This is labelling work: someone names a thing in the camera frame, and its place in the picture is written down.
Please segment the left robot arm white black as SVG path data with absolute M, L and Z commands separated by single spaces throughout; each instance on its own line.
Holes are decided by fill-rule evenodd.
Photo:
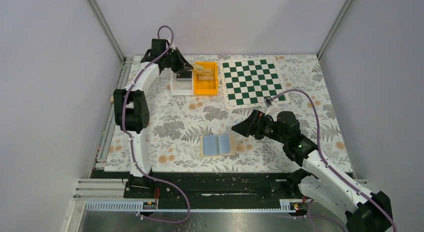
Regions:
M 113 92 L 114 121 L 128 136 L 130 174 L 134 177 L 149 177 L 152 169 L 146 144 L 150 123 L 146 93 L 165 69 L 177 74 L 191 73 L 193 66 L 173 45 L 172 38 L 152 39 L 151 48 L 142 58 L 136 76 L 124 88 Z

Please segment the beige leather card holder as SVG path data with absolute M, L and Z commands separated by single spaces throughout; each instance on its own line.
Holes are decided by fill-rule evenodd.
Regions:
M 232 134 L 206 135 L 200 137 L 200 156 L 235 156 L 237 153 L 235 138 Z

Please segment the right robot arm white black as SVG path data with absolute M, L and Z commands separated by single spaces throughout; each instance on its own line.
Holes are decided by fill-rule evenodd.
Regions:
M 280 112 L 273 120 L 253 110 L 231 129 L 244 137 L 280 142 L 284 154 L 300 166 L 288 182 L 300 194 L 337 215 L 348 231 L 396 231 L 390 198 L 382 191 L 372 192 L 330 162 L 318 145 L 302 134 L 293 112 Z

